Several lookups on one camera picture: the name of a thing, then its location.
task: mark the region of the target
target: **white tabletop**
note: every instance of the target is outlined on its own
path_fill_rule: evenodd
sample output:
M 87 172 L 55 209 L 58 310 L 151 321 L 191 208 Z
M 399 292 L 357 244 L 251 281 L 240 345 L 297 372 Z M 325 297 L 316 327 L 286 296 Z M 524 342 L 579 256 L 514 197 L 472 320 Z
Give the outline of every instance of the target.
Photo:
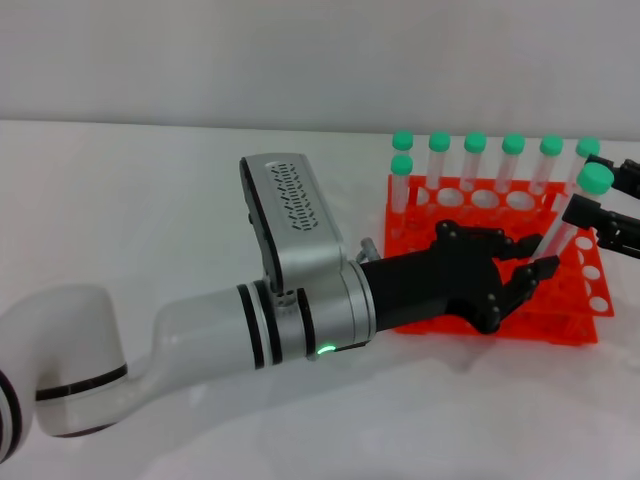
M 426 149 L 419 137 L 418 172 Z M 49 285 L 103 284 L 135 368 L 163 304 L 259 277 L 238 161 L 273 151 L 307 154 L 352 254 L 363 236 L 380 241 L 387 135 L 0 122 L 0 311 Z M 485 175 L 498 151 L 490 139 Z M 602 154 L 638 158 L 640 144 Z M 640 212 L 617 192 L 605 206 Z M 94 436 L 35 425 L 0 478 L 638 478 L 640 262 L 602 258 L 617 315 L 597 322 L 597 346 L 387 332 L 173 394 Z

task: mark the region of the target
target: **green led light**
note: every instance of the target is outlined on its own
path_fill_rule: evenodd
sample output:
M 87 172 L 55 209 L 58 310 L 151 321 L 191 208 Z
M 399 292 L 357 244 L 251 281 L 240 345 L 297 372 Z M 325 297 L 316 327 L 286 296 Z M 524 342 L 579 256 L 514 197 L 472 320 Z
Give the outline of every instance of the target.
M 336 349 L 335 345 L 326 345 L 318 350 L 318 355 L 322 355 L 323 353 L 333 352 Z

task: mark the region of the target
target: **test tube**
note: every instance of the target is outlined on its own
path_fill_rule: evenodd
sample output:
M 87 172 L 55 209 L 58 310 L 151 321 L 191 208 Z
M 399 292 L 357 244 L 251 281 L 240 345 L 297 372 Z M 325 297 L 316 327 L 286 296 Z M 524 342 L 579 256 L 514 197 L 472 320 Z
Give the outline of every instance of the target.
M 487 146 L 487 136 L 482 132 L 471 132 L 464 139 L 464 166 L 460 176 L 460 190 L 470 192 L 473 190 L 478 169 L 480 168 L 480 157 Z
M 447 132 L 433 132 L 429 137 L 429 163 L 427 164 L 427 188 L 440 188 L 440 177 L 444 169 L 444 159 L 451 146 L 451 136 Z
M 394 155 L 409 155 L 413 148 L 413 133 L 408 130 L 398 130 L 393 134 L 391 145 Z
M 391 160 L 391 211 L 404 213 L 409 201 L 409 175 L 413 160 L 409 155 L 398 154 Z
M 600 141 L 595 137 L 583 137 L 578 141 L 576 145 L 576 156 L 571 164 L 571 170 L 567 177 L 567 182 L 564 184 L 564 192 L 567 195 L 571 195 L 576 188 L 576 178 L 584 167 L 584 162 L 589 155 L 600 154 Z
M 613 173 L 599 163 L 587 163 L 580 171 L 576 182 L 577 187 L 574 192 L 576 195 L 601 202 L 602 196 L 607 193 L 613 185 Z M 571 239 L 578 233 L 578 227 L 562 221 L 562 215 L 565 209 L 558 212 L 558 216 L 554 219 L 549 230 L 538 245 L 538 248 L 536 248 L 536 251 L 531 256 L 533 260 L 553 255 L 559 256 Z
M 556 163 L 556 158 L 562 153 L 562 138 L 556 135 L 547 135 L 540 142 L 540 160 L 529 183 L 529 193 L 542 195 L 549 183 L 549 177 Z
M 525 139 L 519 133 L 510 133 L 502 140 L 502 163 L 496 177 L 495 191 L 507 193 L 518 165 L 518 158 L 524 150 Z

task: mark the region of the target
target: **camera vent grille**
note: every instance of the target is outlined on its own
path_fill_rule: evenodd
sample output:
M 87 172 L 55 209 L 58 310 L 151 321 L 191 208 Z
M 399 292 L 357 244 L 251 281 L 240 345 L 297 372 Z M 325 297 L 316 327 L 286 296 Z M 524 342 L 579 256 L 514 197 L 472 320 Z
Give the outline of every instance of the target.
M 295 230 L 308 232 L 318 226 L 316 213 L 311 207 L 300 175 L 295 165 L 291 163 L 277 163 L 269 168 L 271 178 L 275 182 L 278 196 L 289 226 Z

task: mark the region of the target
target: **green test tube cap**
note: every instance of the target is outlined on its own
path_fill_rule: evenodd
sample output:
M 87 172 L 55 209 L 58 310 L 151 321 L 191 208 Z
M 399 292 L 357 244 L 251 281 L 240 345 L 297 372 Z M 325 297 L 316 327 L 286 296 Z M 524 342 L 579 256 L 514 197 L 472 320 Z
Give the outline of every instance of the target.
M 413 148 L 413 133 L 409 130 L 398 130 L 393 134 L 391 145 L 396 150 L 407 152 Z
M 429 149 L 434 152 L 446 152 L 450 146 L 451 135 L 447 132 L 433 132 L 429 137 Z
M 502 139 L 502 151 L 507 155 L 520 155 L 524 150 L 525 139 L 519 133 L 510 133 Z
M 604 195 L 613 185 L 613 173 L 599 163 L 587 163 L 576 179 L 578 186 L 591 195 Z
M 596 137 L 582 137 L 576 145 L 576 153 L 582 158 L 600 154 L 600 140 Z
M 391 173 L 394 175 L 409 175 L 413 170 L 413 160 L 409 155 L 394 155 L 391 160 Z
M 464 149 L 469 153 L 482 153 L 487 147 L 487 136 L 482 132 L 471 132 L 464 139 Z
M 562 153 L 564 141 L 557 135 L 547 135 L 540 141 L 540 151 L 548 157 L 557 157 Z

